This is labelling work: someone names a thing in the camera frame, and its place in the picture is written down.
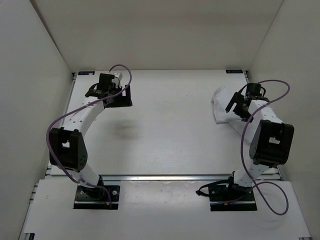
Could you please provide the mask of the white skirt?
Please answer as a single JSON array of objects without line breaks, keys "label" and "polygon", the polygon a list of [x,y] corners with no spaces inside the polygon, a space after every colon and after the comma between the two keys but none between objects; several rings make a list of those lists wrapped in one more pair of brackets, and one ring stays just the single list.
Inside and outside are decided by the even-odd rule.
[{"label": "white skirt", "polygon": [[230,112],[226,112],[225,110],[233,95],[234,94],[225,87],[218,88],[211,98],[212,112],[217,124],[229,123],[241,136],[246,121],[242,121],[241,118],[234,113],[236,105],[232,107]]}]

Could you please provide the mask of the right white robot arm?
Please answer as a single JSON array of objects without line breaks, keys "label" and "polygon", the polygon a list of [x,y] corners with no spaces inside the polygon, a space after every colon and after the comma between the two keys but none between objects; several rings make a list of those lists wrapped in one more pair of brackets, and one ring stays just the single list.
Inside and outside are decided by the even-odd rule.
[{"label": "right white robot arm", "polygon": [[261,84],[249,83],[243,90],[245,94],[241,90],[235,92],[225,108],[245,123],[240,130],[240,142],[250,144],[249,157],[241,155],[242,168],[231,174],[229,184],[224,187],[224,195],[229,200],[248,192],[253,181],[268,169],[287,162],[295,130],[274,113]]}]

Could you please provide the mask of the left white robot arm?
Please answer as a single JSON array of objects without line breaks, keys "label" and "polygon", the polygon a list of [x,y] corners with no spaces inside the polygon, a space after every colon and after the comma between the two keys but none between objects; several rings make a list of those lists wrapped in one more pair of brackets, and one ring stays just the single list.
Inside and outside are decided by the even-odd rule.
[{"label": "left white robot arm", "polygon": [[48,133],[50,163],[66,172],[77,184],[87,187],[93,199],[104,195],[101,177],[88,164],[85,135],[94,120],[106,108],[131,107],[130,86],[122,85],[120,72],[101,73],[98,82],[89,87],[80,110],[66,117],[64,124]]}]

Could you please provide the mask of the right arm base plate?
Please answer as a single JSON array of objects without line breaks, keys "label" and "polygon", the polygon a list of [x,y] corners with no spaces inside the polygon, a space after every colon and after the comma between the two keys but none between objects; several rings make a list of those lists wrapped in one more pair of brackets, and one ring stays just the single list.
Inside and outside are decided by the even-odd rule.
[{"label": "right arm base plate", "polygon": [[252,212],[257,211],[254,193],[230,187],[228,180],[219,180],[201,186],[198,196],[209,198],[211,212]]}]

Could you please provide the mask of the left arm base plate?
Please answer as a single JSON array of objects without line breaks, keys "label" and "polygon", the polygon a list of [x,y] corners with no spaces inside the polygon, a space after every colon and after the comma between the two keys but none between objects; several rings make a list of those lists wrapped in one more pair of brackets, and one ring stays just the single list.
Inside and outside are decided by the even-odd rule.
[{"label": "left arm base plate", "polygon": [[117,210],[120,199],[120,185],[106,185],[110,200],[103,189],[87,188],[78,185],[73,208],[77,210]]}]

